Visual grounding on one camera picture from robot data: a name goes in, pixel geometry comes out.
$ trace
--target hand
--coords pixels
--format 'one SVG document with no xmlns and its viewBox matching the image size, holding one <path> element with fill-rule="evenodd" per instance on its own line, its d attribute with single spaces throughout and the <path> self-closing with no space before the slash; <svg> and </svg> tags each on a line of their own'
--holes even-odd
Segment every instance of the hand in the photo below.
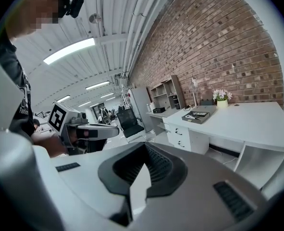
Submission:
<svg viewBox="0 0 284 231">
<path fill-rule="evenodd" d="M 40 145 L 46 148 L 50 157 L 56 157 L 60 154 L 67 154 L 67 148 L 62 145 L 61 140 L 57 134 L 42 135 L 40 133 L 33 133 L 31 136 L 35 145 Z"/>
</svg>

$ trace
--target flower pot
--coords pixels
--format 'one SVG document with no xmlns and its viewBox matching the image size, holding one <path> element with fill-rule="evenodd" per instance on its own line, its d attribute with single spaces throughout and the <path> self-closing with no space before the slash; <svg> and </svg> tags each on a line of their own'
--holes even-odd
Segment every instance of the flower pot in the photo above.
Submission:
<svg viewBox="0 0 284 231">
<path fill-rule="evenodd" d="M 228 101 L 218 101 L 218 108 L 227 108 L 228 107 Z"/>
</svg>

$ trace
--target red brick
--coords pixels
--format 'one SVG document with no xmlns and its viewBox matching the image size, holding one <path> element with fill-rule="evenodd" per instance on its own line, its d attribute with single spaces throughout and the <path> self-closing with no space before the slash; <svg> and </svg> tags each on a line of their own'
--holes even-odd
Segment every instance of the red brick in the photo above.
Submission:
<svg viewBox="0 0 284 231">
<path fill-rule="evenodd" d="M 176 74 L 185 102 L 214 89 L 231 103 L 284 104 L 283 74 L 270 35 L 244 0 L 169 0 L 142 46 L 129 82 L 152 87 Z"/>
</svg>

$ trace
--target white ceiling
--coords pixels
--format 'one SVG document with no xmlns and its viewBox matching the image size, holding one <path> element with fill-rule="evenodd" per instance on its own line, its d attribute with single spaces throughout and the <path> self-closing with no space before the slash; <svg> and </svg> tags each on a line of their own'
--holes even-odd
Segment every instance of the white ceiling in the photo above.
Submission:
<svg viewBox="0 0 284 231">
<path fill-rule="evenodd" d="M 142 0 L 140 14 L 148 1 Z M 165 2 L 154 0 L 152 8 L 156 13 L 152 13 L 152 17 L 149 16 L 143 23 L 139 35 L 144 37 L 143 40 Z M 18 59 L 31 83 L 33 112 L 50 110 L 55 100 L 66 95 L 71 98 L 64 103 L 77 108 L 88 101 L 93 104 L 102 102 L 105 98 L 101 100 L 100 97 L 111 92 L 120 94 L 121 87 L 115 79 L 123 73 L 126 43 L 136 4 L 137 0 L 84 0 L 76 19 L 65 16 L 59 24 L 44 25 L 36 33 L 14 43 Z M 98 25 L 88 20 L 93 13 L 102 16 Z M 134 33 L 131 43 L 140 19 L 141 16 L 138 16 L 135 25 L 131 25 Z M 57 50 L 89 37 L 95 38 L 95 46 L 72 53 L 50 65 L 43 62 Z M 127 61 L 131 53 L 135 52 L 137 57 L 138 48 L 129 45 Z M 110 84 L 85 89 L 105 80 L 109 80 Z"/>
</svg>

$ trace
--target fluorescent light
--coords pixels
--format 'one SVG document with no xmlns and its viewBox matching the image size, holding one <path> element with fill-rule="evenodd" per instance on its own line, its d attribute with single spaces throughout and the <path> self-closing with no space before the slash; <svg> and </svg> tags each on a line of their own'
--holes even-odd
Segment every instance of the fluorescent light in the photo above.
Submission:
<svg viewBox="0 0 284 231">
<path fill-rule="evenodd" d="M 86 90 L 89 90 L 89 89 L 92 89 L 92 88 L 95 88 L 95 87 L 99 87 L 99 86 L 102 86 L 102 85 L 105 85 L 105 84 L 109 84 L 110 82 L 109 81 L 104 81 L 102 83 L 99 83 L 99 84 L 96 84 L 96 85 L 93 85 L 93 86 L 90 86 L 90 87 L 86 87 Z"/>
<path fill-rule="evenodd" d="M 68 98 L 70 98 L 69 95 L 67 95 L 66 97 L 61 98 L 60 100 L 57 100 L 57 102 L 62 102 L 62 101 L 64 101 L 64 100 L 68 99 Z"/>
<path fill-rule="evenodd" d="M 113 98 L 116 98 L 116 97 L 113 97 Z M 111 100 L 111 99 L 113 99 L 113 98 L 109 98 L 109 99 L 107 99 L 107 100 Z M 106 101 L 107 101 L 107 100 L 106 100 Z"/>
<path fill-rule="evenodd" d="M 83 105 L 85 105 L 85 104 L 88 104 L 88 103 L 91 103 L 91 101 L 89 101 L 89 102 L 87 102 L 87 103 L 84 103 L 84 104 L 82 104 L 82 105 L 79 105 L 79 107 L 81 107 L 81 106 L 83 106 Z"/>
<path fill-rule="evenodd" d="M 77 42 L 77 43 L 74 43 L 72 45 L 69 45 L 57 52 L 55 52 L 54 54 L 52 54 L 51 56 L 48 56 L 44 62 L 48 65 L 50 65 L 52 62 L 68 55 L 68 54 L 71 54 L 75 51 L 78 51 L 78 50 L 81 50 L 81 49 L 84 49 L 86 47 L 89 47 L 89 46 L 92 46 L 92 45 L 95 45 L 95 41 L 93 38 L 88 38 L 88 39 L 85 39 L 83 41 L 80 41 L 80 42 Z"/>
<path fill-rule="evenodd" d="M 93 106 L 96 106 L 96 105 L 98 105 L 99 103 L 97 103 L 97 104 L 94 104 L 94 105 L 92 105 L 92 106 L 90 106 L 90 107 L 93 107 Z"/>
<path fill-rule="evenodd" d="M 107 96 L 110 96 L 110 95 L 113 95 L 114 94 L 114 92 L 112 92 L 112 93 L 110 93 L 110 94 L 107 94 L 107 95 L 104 95 L 104 96 L 102 96 L 102 97 L 100 97 L 100 98 L 104 98 L 104 97 L 107 97 Z"/>
</svg>

